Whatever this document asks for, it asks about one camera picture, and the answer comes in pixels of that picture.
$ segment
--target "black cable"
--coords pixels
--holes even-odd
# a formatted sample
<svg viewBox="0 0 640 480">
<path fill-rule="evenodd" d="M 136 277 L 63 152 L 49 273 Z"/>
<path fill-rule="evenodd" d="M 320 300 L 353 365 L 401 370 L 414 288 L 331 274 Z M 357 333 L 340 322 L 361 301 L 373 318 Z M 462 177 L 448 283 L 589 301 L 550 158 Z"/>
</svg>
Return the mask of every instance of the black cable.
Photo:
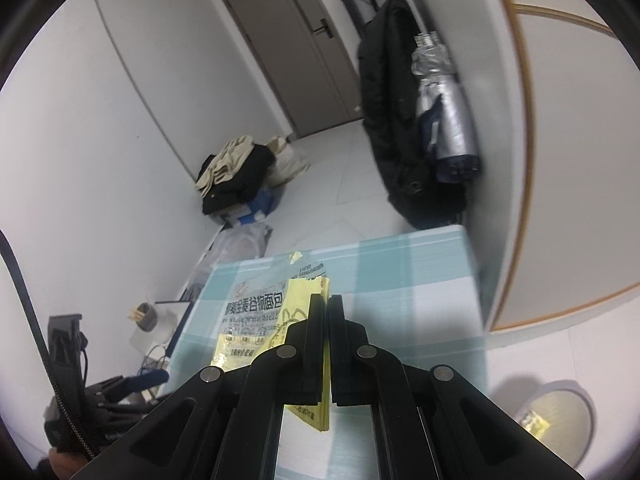
<svg viewBox="0 0 640 480">
<path fill-rule="evenodd" d="M 168 358 L 169 357 L 167 356 L 167 354 L 164 354 L 161 358 L 159 358 L 158 361 L 156 361 L 156 370 L 164 370 L 163 367 Z"/>
<path fill-rule="evenodd" d="M 152 370 L 158 370 L 158 368 L 156 368 L 155 366 L 158 364 L 158 360 L 156 360 L 154 367 L 152 368 L 150 365 L 148 365 L 146 363 L 146 360 L 150 359 L 150 355 L 153 353 L 153 351 L 156 348 L 162 348 L 164 350 L 164 354 L 162 355 L 162 357 L 160 359 L 163 359 L 166 356 L 166 348 L 164 348 L 164 346 L 160 345 L 156 345 L 154 346 L 151 350 L 149 350 L 149 352 L 146 353 L 146 355 L 142 358 L 142 363 L 140 364 L 140 370 L 138 370 L 138 373 L 136 374 L 137 376 L 140 375 L 142 373 L 143 370 L 146 370 L 147 372 L 150 372 Z"/>
<path fill-rule="evenodd" d="M 49 382 L 51 383 L 51 387 L 53 388 L 53 394 L 56 397 L 56 402 L 58 403 L 60 412 L 62 412 L 62 414 L 66 418 L 71 431 L 73 431 L 74 435 L 78 439 L 78 442 L 84 449 L 84 454 L 89 460 L 92 460 L 98 455 L 98 449 L 86 436 L 86 433 L 84 432 L 84 429 L 80 425 L 80 422 L 78 421 L 76 416 L 71 412 L 71 410 L 69 410 L 68 402 L 66 401 L 66 395 L 60 387 L 58 379 L 53 373 L 51 357 L 49 355 L 49 351 L 47 350 L 47 345 L 42 336 L 42 332 L 40 331 L 38 317 L 36 316 L 36 313 L 33 309 L 33 304 L 31 303 L 31 298 L 29 297 L 27 286 L 24 283 L 24 278 L 22 276 L 22 273 L 20 272 L 20 266 L 18 265 L 18 261 L 15 258 L 14 251 L 12 250 L 11 245 L 9 245 L 9 241 L 4 236 L 2 230 L 0 230 L 0 254 L 2 255 L 2 259 L 4 260 L 4 264 L 6 265 L 7 270 L 9 271 L 11 280 L 12 282 L 14 282 L 15 291 L 18 294 L 20 303 L 22 304 L 22 309 L 24 310 L 24 315 L 27 318 L 27 323 L 29 324 L 31 335 L 33 336 L 33 340 L 35 341 L 38 348 L 38 353 L 40 354 L 40 358 L 42 359 L 42 365 L 44 366 L 44 370 L 47 373 L 47 377 L 49 378 Z"/>
<path fill-rule="evenodd" d="M 86 374 L 89 371 L 89 358 L 86 356 L 86 350 L 82 350 L 84 356 L 84 374 L 82 375 L 82 386 L 86 386 Z"/>
</svg>

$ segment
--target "black jacket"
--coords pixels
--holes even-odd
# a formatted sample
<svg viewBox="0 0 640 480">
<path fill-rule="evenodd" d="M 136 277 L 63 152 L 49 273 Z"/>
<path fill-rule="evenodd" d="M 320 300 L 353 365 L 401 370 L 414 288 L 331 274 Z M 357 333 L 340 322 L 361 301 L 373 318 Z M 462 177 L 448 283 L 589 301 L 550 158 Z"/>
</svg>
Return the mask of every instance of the black jacket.
<svg viewBox="0 0 640 480">
<path fill-rule="evenodd" d="M 420 31 L 404 0 L 386 0 L 358 49 L 363 126 L 389 202 L 417 229 L 456 221 L 465 188 L 436 181 L 418 134 L 411 54 Z"/>
</svg>

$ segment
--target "plastic bag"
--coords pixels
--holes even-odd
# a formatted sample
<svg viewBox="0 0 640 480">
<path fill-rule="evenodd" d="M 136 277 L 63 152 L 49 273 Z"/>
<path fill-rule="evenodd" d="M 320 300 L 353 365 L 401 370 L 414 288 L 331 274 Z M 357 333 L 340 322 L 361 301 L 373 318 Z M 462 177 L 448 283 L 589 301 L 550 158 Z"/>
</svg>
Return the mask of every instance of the plastic bag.
<svg viewBox="0 0 640 480">
<path fill-rule="evenodd" d="M 267 187 L 278 187 L 290 182 L 309 168 L 308 162 L 300 156 L 284 137 L 272 137 L 267 147 L 276 156 L 264 181 Z"/>
<path fill-rule="evenodd" d="M 308 317 L 311 294 L 329 297 L 324 265 L 295 253 L 282 265 L 239 283 L 226 305 L 212 366 L 224 371 L 247 366 L 261 353 L 284 343 L 288 327 Z M 317 406 L 288 406 L 319 431 L 329 429 L 329 354 L 324 349 L 324 387 Z"/>
<path fill-rule="evenodd" d="M 211 272 L 218 265 L 263 257 L 270 234 L 271 227 L 264 222 L 220 231 L 209 251 L 191 273 L 181 301 L 196 300 Z"/>
</svg>

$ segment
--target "table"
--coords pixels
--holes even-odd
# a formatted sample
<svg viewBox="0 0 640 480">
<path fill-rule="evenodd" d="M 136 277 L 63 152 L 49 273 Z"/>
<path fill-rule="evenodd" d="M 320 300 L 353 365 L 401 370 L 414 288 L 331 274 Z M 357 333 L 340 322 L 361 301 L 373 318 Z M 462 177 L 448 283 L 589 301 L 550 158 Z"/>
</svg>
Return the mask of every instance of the table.
<svg viewBox="0 0 640 480">
<path fill-rule="evenodd" d="M 331 294 L 342 295 L 345 317 L 366 327 L 370 343 L 420 368 L 450 365 L 485 390 L 478 290 L 464 228 L 450 226 L 305 254 L 324 264 Z M 231 290 L 288 257 L 213 270 L 169 362 L 166 392 L 209 365 Z M 332 406 L 330 430 L 324 433 L 285 410 L 276 478 L 375 479 L 375 455 L 367 407 Z"/>
</svg>

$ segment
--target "black clothing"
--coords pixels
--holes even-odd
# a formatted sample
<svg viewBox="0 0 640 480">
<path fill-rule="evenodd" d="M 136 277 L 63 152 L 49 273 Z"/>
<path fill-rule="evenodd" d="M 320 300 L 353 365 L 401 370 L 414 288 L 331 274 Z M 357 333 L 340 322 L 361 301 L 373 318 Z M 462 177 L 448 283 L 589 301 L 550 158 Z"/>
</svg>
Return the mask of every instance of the black clothing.
<svg viewBox="0 0 640 480">
<path fill-rule="evenodd" d="M 456 221 L 466 206 L 462 184 L 441 184 L 422 146 L 415 116 L 418 79 L 411 72 L 420 31 L 404 0 L 386 0 L 358 48 L 363 126 L 389 202 L 417 229 Z"/>
<path fill-rule="evenodd" d="M 209 155 L 204 161 L 198 178 L 202 176 L 213 160 Z M 276 161 L 271 150 L 261 144 L 254 144 L 245 162 L 231 180 L 212 186 L 202 199 L 202 212 L 213 214 L 227 207 L 251 202 L 262 187 L 269 167 Z"/>
</svg>

